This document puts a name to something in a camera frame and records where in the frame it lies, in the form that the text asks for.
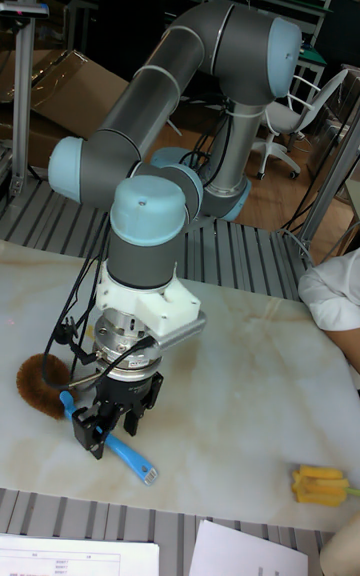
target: metal grating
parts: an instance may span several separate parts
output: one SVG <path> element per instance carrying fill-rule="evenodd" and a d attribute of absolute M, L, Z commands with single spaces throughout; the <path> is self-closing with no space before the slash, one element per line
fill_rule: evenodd
<path fill-rule="evenodd" d="M 0 208 L 0 239 L 68 256 L 83 256 L 102 212 L 29 179 L 22 200 Z M 184 235 L 178 257 L 182 278 L 297 300 L 306 265 L 296 245 L 278 234 L 214 221 Z M 55 498 L 0 489 L 0 533 L 40 537 L 155 542 L 160 576 L 188 576 L 201 517 Z M 319 551 L 331 534 L 214 522 L 298 549 L 309 556 L 309 576 L 321 576 Z"/>
<path fill-rule="evenodd" d="M 160 546 L 160 576 L 188 576 L 201 520 L 199 516 L 0 490 L 0 533 L 155 542 Z M 309 576 L 322 576 L 319 551 L 331 534 L 209 520 L 304 552 L 309 556 Z"/>

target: white office chair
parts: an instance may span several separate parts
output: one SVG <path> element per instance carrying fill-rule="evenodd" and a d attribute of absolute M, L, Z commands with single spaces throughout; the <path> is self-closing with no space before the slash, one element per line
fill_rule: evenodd
<path fill-rule="evenodd" d="M 299 165 L 297 165 L 287 155 L 287 149 L 284 147 L 284 145 L 280 145 L 280 143 L 274 142 L 274 137 L 279 136 L 279 134 L 296 134 L 297 132 L 300 132 L 302 129 L 307 127 L 307 125 L 309 125 L 318 115 L 321 107 L 324 105 L 324 103 L 326 103 L 328 98 L 330 98 L 335 89 L 341 85 L 347 72 L 347 69 L 343 69 L 341 72 L 336 74 L 336 76 L 331 78 L 322 89 L 319 89 L 312 83 L 309 83 L 309 81 L 305 80 L 301 76 L 295 76 L 295 78 L 298 80 L 301 80 L 302 82 L 316 89 L 317 94 L 312 99 L 311 103 L 306 103 L 305 101 L 301 100 L 301 98 L 293 96 L 292 94 L 288 94 L 287 98 L 289 107 L 281 105 L 276 101 L 268 105 L 264 112 L 264 117 L 261 121 L 261 124 L 268 127 L 270 130 L 269 135 L 266 140 L 256 140 L 251 148 L 252 150 L 256 150 L 261 154 L 261 163 L 257 174 L 259 180 L 262 180 L 265 176 L 265 166 L 269 156 L 280 158 L 280 160 L 283 160 L 293 168 L 293 171 L 290 173 L 290 178 L 297 178 L 297 176 L 299 176 L 301 171 Z M 293 100 L 296 100 L 304 105 L 304 110 L 301 114 L 297 114 L 293 111 Z"/>

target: white sleeve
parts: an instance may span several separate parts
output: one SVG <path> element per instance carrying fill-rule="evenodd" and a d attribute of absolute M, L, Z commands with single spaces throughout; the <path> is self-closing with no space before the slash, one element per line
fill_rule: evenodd
<path fill-rule="evenodd" d="M 300 279 L 299 296 L 320 329 L 360 328 L 360 250 L 314 267 Z"/>

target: light blue joint cap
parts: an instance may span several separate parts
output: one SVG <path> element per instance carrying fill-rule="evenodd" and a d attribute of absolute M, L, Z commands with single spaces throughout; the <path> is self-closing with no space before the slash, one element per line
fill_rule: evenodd
<path fill-rule="evenodd" d="M 162 147 L 153 153 L 150 164 L 154 167 L 169 167 L 178 164 L 185 154 L 189 154 L 189 150 L 183 147 Z M 185 158 L 184 165 L 189 164 L 190 158 Z"/>
<path fill-rule="evenodd" d="M 185 218 L 185 196 L 165 178 L 134 176 L 116 188 L 111 227 L 127 243 L 141 247 L 167 243 L 181 231 Z"/>
<path fill-rule="evenodd" d="M 283 18 L 275 18 L 268 41 L 268 80 L 274 98 L 286 96 L 299 57 L 301 31 Z"/>
<path fill-rule="evenodd" d="M 222 217 L 222 220 L 227 220 L 231 222 L 232 220 L 235 220 L 235 218 L 238 217 L 242 208 L 244 207 L 247 197 L 249 196 L 250 189 L 251 189 L 251 182 L 249 181 L 249 179 L 247 179 L 246 187 L 243 193 L 241 194 L 239 200 L 237 201 L 237 203 L 235 203 L 234 207 L 226 214 L 226 216 Z"/>
<path fill-rule="evenodd" d="M 80 203 L 80 161 L 82 138 L 63 138 L 49 162 L 49 184 L 57 192 Z"/>

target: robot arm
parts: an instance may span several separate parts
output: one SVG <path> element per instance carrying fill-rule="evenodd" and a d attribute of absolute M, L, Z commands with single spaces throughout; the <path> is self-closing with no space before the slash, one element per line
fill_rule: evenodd
<path fill-rule="evenodd" d="M 204 3 L 172 24 L 88 141 L 64 139 L 55 148 L 52 188 L 110 211 L 94 349 L 97 368 L 111 371 L 97 386 L 93 406 L 73 417 L 75 435 L 87 449 L 93 451 L 99 426 L 105 436 L 124 413 L 125 429 L 136 433 L 161 386 L 162 353 L 204 327 L 200 302 L 176 278 L 181 232 L 200 210 L 228 219 L 236 212 L 261 117 L 288 92 L 300 43 L 300 30 L 281 18 Z M 143 162 L 197 69 L 220 79 L 231 117 L 226 151 L 224 132 L 202 180 L 184 165 L 159 169 Z M 144 336 L 152 337 L 146 349 L 112 367 Z"/>

